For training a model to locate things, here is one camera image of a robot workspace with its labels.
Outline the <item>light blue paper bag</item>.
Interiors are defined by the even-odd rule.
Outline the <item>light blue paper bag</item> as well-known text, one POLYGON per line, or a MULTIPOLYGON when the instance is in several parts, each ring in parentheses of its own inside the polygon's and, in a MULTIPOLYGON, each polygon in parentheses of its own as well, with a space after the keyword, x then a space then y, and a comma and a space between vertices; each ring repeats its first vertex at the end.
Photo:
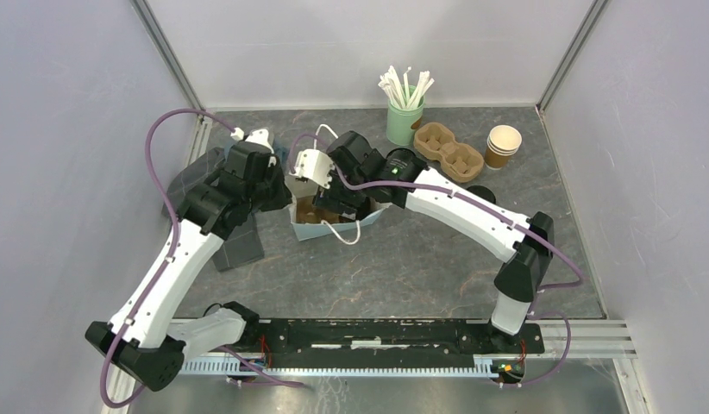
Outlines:
POLYGON ((355 245, 361 238, 361 228, 373 224, 382 214, 382 212, 391 206, 391 204, 381 204, 374 200, 369 201, 369 215, 363 220, 350 220, 342 216, 341 223, 330 224, 322 221, 321 224, 302 224, 295 222, 296 204, 300 198, 315 195, 319 187, 312 181, 305 179, 296 179, 291 175, 293 171, 294 161, 300 151, 313 148, 317 150, 325 149, 329 144, 319 136, 322 128, 327 129, 334 138, 338 138, 338 134, 327 124, 320 124, 317 127, 315 134, 302 134, 294 140, 290 149, 288 161, 284 172, 287 174, 285 178, 286 186, 292 193, 292 204, 288 206, 291 218, 291 225, 297 239, 302 242, 325 235, 333 235, 345 245, 355 245))

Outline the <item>cardboard cup carrier tray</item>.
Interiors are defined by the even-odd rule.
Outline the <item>cardboard cup carrier tray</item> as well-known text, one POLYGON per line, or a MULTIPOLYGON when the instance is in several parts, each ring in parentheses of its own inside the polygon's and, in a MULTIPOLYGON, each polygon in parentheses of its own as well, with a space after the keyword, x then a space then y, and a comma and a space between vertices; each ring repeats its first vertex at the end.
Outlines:
POLYGON ((342 216, 313 204, 313 196, 300 198, 296 204, 295 222, 302 224, 341 223, 342 216))

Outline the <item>black coffee cup lid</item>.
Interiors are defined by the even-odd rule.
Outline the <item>black coffee cup lid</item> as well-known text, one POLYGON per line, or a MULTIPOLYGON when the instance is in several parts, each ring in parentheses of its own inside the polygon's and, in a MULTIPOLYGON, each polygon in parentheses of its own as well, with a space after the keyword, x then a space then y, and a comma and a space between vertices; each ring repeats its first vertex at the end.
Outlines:
POLYGON ((467 190, 475 196, 486 200, 488 203, 497 203, 494 192, 483 185, 471 185, 467 190))

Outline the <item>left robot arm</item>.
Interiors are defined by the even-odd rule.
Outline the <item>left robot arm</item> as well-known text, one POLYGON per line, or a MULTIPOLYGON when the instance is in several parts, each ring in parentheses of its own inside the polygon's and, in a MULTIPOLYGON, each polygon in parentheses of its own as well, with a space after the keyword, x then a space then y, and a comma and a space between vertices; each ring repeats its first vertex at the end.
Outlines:
POLYGON ((291 200, 273 146, 253 139, 236 143, 223 166, 187 193, 173 217, 166 249, 132 296, 108 322, 91 323, 85 339, 107 363, 154 392, 201 354, 224 345, 253 349, 259 327, 227 307, 177 327, 171 322, 192 282, 233 229, 253 211, 281 210, 291 200))

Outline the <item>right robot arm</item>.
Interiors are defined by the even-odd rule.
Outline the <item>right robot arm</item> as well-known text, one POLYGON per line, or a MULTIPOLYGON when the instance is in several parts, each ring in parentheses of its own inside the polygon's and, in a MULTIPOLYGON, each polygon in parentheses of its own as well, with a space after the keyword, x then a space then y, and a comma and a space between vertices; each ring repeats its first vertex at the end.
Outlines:
POLYGON ((324 150, 300 151, 292 173, 317 184, 314 204, 320 208, 350 214, 366 201, 392 204, 431 217, 478 242, 503 263, 494 279, 499 295, 487 341, 499 352, 521 342, 524 320, 555 250, 551 217, 504 210, 450 181, 410 149, 382 154, 354 131, 324 150))

